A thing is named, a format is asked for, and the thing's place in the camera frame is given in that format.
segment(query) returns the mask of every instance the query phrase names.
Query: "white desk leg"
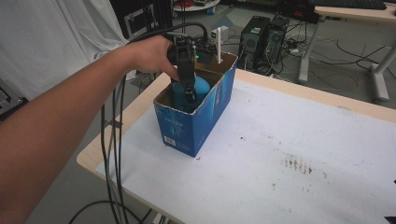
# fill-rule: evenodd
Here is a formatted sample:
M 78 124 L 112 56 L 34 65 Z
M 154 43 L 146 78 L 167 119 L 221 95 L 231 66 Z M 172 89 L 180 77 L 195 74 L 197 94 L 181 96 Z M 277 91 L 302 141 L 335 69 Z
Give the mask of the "white desk leg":
M 306 83 L 308 81 L 308 67 L 309 67 L 309 58 L 311 56 L 312 48 L 314 47 L 315 40 L 318 36 L 318 30 L 321 26 L 321 24 L 324 22 L 325 17 L 321 16 L 318 20 L 317 26 L 315 28 L 315 31 L 311 37 L 311 40 L 309 41 L 308 48 L 306 49 L 305 52 L 303 52 L 301 62 L 300 62 L 300 73 L 298 76 L 298 81 L 302 84 Z
M 388 52 L 380 64 L 373 63 L 371 65 L 372 77 L 375 84 L 375 99 L 379 101 L 388 101 L 389 95 L 387 86 L 385 85 L 383 72 L 389 64 L 396 57 L 396 42 L 393 44 L 392 49 Z

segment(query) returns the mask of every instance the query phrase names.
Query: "white table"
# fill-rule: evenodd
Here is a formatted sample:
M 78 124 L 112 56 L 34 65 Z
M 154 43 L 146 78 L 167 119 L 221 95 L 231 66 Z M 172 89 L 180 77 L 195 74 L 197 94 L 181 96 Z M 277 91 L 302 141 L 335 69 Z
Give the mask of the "white table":
M 386 223 L 396 215 L 394 110 L 235 75 L 232 100 L 196 158 L 165 147 L 155 129 L 152 99 L 168 77 L 124 110 L 128 195 L 180 223 Z M 103 177 L 101 162 L 97 136 L 78 163 Z
M 198 11 L 206 9 L 207 14 L 213 15 L 215 13 L 216 5 L 220 2 L 220 0 L 209 0 L 207 3 L 200 7 L 196 5 L 192 5 L 191 7 L 174 7 L 174 11 Z

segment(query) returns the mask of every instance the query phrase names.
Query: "box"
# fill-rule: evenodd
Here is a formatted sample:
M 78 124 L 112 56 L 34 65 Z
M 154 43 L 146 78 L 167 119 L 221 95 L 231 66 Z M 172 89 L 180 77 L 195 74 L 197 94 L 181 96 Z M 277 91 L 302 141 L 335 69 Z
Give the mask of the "box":
M 206 80 L 211 89 L 201 105 L 188 114 L 172 107 L 172 86 L 167 86 L 154 99 L 154 108 L 163 142 L 195 157 L 230 102 L 235 76 L 235 55 L 222 53 L 222 63 L 195 62 L 195 73 Z

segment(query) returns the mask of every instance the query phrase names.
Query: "table surface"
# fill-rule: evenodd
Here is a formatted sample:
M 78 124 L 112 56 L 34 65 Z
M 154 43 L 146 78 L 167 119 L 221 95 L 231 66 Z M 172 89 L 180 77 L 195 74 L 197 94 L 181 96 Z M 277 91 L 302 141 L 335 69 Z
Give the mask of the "table surface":
M 298 98 L 308 100 L 309 102 L 331 105 L 331 106 L 335 106 L 337 108 L 344 108 L 347 111 L 357 112 L 364 116 L 369 116 L 371 118 L 383 120 L 385 122 L 396 123 L 395 111 L 392 109 L 389 109 L 389 108 L 382 107 L 382 106 L 371 105 L 371 104 L 356 101 L 353 99 L 348 99 L 348 98 L 345 98 L 342 96 L 330 94 L 330 93 L 327 93 L 324 91 L 317 91 L 317 90 L 309 89 L 309 88 L 306 88 L 303 86 L 280 81 L 277 79 L 252 74 L 252 73 L 249 73 L 249 72 L 246 72 L 243 70 L 239 70 L 239 69 L 236 70 L 235 78 L 238 81 L 241 80 L 246 83 L 250 83 L 255 86 L 258 86 L 260 88 L 279 92 L 279 94 L 286 93 L 287 95 L 296 96 Z M 166 75 L 161 75 L 124 110 L 124 118 L 123 118 L 124 129 L 123 130 L 125 132 L 127 132 L 127 130 L 131 127 L 131 125 L 134 124 L 134 122 L 136 120 L 138 120 L 142 115 L 145 115 L 148 108 L 150 108 L 152 106 L 152 100 L 154 99 L 154 97 L 164 87 L 166 87 L 169 82 L 170 82 L 170 80 Z M 98 135 L 78 155 L 78 163 L 82 167 L 86 168 L 89 172 L 92 172 L 93 174 L 99 175 L 99 176 L 101 176 L 101 175 L 96 171 L 96 168 L 97 168 L 98 164 L 100 164 L 103 160 L 100 146 L 101 146 L 100 136 Z M 290 159 L 290 161 L 292 161 L 293 156 L 291 156 L 291 155 L 286 155 L 286 156 L 290 157 L 289 159 Z M 309 188 L 310 188 L 310 186 L 305 186 L 305 187 L 303 187 L 303 191 L 304 190 L 309 191 Z M 145 198 L 139 198 L 138 195 L 137 195 L 137 198 L 139 200 L 141 200 L 143 203 L 148 203 L 148 205 L 150 205 L 160 211 L 162 211 L 163 209 L 166 210 L 165 208 L 160 207 L 158 204 L 146 202 Z M 246 204 L 241 204 L 242 210 L 244 210 L 244 206 L 246 206 Z M 395 214 L 387 214 L 387 215 L 385 214 L 384 216 L 394 216 L 394 215 Z M 176 214 L 169 214 L 169 216 L 175 218 L 176 220 L 178 219 Z
M 396 6 L 387 5 L 385 10 L 371 10 L 344 7 L 315 7 L 315 12 L 323 16 L 350 18 L 362 21 L 382 21 L 396 23 Z

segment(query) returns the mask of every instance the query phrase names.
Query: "black computer tower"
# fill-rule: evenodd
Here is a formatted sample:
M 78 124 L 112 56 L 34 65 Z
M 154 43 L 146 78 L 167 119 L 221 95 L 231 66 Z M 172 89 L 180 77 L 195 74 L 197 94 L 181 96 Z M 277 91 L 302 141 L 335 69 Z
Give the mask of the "black computer tower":
M 271 20 L 264 42 L 263 60 L 265 62 L 278 63 L 289 22 L 290 17 L 280 14 L 276 14 Z
M 241 32 L 238 50 L 239 67 L 255 69 L 262 58 L 264 51 L 265 35 L 271 19 L 253 16 Z

